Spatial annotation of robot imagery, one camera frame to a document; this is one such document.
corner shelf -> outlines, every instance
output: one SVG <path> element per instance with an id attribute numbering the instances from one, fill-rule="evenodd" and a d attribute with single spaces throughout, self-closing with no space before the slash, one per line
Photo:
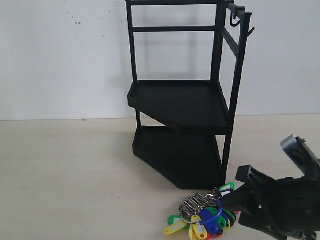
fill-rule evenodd
<path id="1" fill-rule="evenodd" d="M 132 86 L 128 105 L 135 109 L 137 129 L 133 154 L 141 158 L 180 189 L 212 190 L 225 184 L 240 81 L 244 64 L 251 12 L 232 0 L 125 0 L 128 21 Z M 216 5 L 215 25 L 133 25 L 132 7 L 164 5 Z M 225 28 L 239 26 L 238 43 Z M 209 80 L 139 80 L 135 36 L 143 32 L 214 32 Z M 224 40 L 235 58 L 229 107 L 220 85 Z M 165 126 L 142 126 L 141 112 Z M 225 136 L 222 160 L 216 136 Z"/>
<path id="2" fill-rule="evenodd" d="M 128 103 L 179 134 L 227 134 L 228 107 L 219 82 L 138 81 Z"/>

blue key tag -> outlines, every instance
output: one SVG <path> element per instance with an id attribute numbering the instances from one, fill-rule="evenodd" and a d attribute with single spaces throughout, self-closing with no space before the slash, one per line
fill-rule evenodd
<path id="1" fill-rule="evenodd" d="M 202 221 L 205 223 L 204 227 L 207 230 L 207 232 L 211 235 L 215 235 L 218 232 L 218 225 L 216 223 L 216 220 L 213 219 L 214 216 L 211 214 L 211 212 L 208 209 L 204 209 L 200 212 L 200 217 Z"/>

black plastic shelf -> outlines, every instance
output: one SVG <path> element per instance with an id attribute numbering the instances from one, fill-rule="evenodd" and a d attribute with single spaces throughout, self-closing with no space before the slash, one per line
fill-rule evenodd
<path id="1" fill-rule="evenodd" d="M 182 135 L 163 126 L 141 126 L 133 153 L 179 189 L 212 190 L 224 182 L 215 136 Z"/>
<path id="2" fill-rule="evenodd" d="M 128 103 L 180 134 L 227 134 L 228 107 L 219 82 L 138 81 Z"/>

beige table surface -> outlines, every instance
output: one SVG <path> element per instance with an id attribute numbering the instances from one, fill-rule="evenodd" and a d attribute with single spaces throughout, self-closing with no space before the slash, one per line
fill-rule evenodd
<path id="1" fill-rule="evenodd" d="M 197 191 L 177 189 L 133 155 L 135 124 L 0 122 L 0 240 L 189 239 L 188 231 L 168 237 L 163 228 Z M 320 157 L 320 115 L 237 117 L 228 180 L 248 164 L 274 178 L 300 177 L 280 147 L 290 134 Z M 237 224 L 220 239 L 272 238 Z"/>

keychain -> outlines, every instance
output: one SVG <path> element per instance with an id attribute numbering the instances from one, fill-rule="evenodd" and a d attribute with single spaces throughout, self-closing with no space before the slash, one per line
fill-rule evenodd
<path id="1" fill-rule="evenodd" d="M 234 191 L 235 184 L 215 188 L 211 193 L 189 197 L 178 208 L 179 215 L 171 215 L 164 234 L 171 235 L 182 229 L 189 229 L 190 240 L 210 240 L 219 237 L 225 229 L 230 229 L 236 222 L 236 214 L 224 209 L 220 198 Z"/>

